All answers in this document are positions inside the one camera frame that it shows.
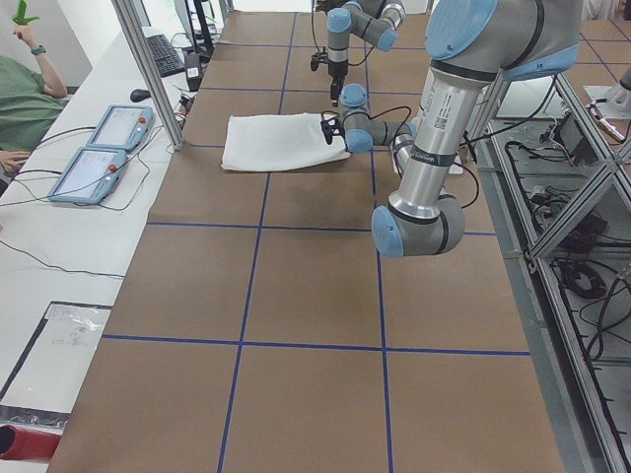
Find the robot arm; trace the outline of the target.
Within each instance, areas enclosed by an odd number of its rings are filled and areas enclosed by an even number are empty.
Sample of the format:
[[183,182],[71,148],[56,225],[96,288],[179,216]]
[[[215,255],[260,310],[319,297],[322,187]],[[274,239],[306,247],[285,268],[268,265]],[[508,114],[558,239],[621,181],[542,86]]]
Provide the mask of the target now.
[[362,39],[372,48],[388,52],[398,38],[398,28],[406,12],[401,1],[313,1],[312,14],[315,12],[326,14],[327,45],[317,45],[315,21],[312,21],[315,53],[310,67],[313,72],[320,64],[327,67],[331,78],[331,104],[338,106],[350,66],[350,36]]
[[425,36],[431,62],[417,124],[373,118],[365,89],[348,84],[348,46],[357,36],[392,48],[405,18],[398,1],[321,1],[327,16],[326,63],[331,100],[339,113],[324,118],[326,139],[340,136],[352,154],[386,146],[402,178],[373,212],[379,252],[389,257],[435,255],[461,240],[464,215],[444,184],[481,90],[497,78],[510,82],[569,69],[579,52],[579,1],[442,1]]

